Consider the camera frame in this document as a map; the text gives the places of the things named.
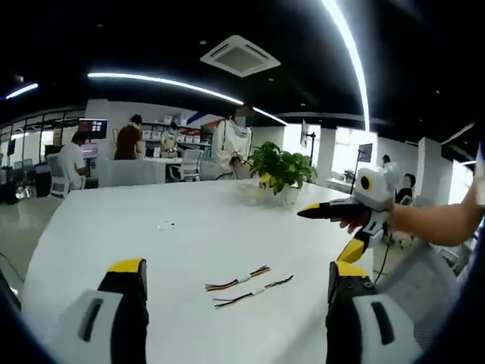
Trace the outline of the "person's right hand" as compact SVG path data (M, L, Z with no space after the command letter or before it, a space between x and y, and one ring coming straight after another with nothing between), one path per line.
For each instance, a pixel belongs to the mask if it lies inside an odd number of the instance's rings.
M365 226L369 220L369 213L363 212L359 216L344 218L339 222L341 228L346 228L349 234L352 234L355 229Z

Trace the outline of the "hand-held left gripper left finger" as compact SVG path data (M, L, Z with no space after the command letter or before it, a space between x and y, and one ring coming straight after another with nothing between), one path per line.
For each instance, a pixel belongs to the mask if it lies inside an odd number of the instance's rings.
M59 363L146 362L146 270L142 258L116 262L62 312L51 341Z

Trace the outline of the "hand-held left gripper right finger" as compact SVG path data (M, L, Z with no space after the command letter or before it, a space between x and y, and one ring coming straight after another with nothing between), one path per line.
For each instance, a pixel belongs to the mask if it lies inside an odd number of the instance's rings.
M423 350L414 322L364 269L330 263L327 363L413 363Z

